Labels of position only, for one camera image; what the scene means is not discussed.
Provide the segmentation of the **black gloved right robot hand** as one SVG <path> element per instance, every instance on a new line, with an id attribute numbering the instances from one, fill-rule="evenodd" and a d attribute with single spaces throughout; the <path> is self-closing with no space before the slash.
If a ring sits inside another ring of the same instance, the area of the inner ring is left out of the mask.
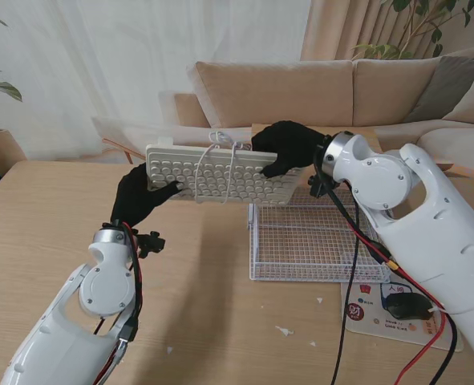
<path id="1" fill-rule="evenodd" d="M 305 168 L 313 163 L 318 146 L 323 146 L 327 135 L 290 120 L 265 127 L 251 139 L 252 149 L 272 152 L 277 159 L 261 170 L 272 178 L 285 175 L 292 168 Z"/>

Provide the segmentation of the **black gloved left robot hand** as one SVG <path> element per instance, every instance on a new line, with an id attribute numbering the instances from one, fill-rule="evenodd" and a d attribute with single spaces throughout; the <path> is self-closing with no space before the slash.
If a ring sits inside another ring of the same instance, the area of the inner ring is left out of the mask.
<path id="1" fill-rule="evenodd" d="M 134 228 L 147 218 L 154 208 L 179 193 L 178 184 L 173 181 L 162 188 L 149 191 L 146 164 L 134 167 L 118 183 L 110 222 L 125 222 Z"/>

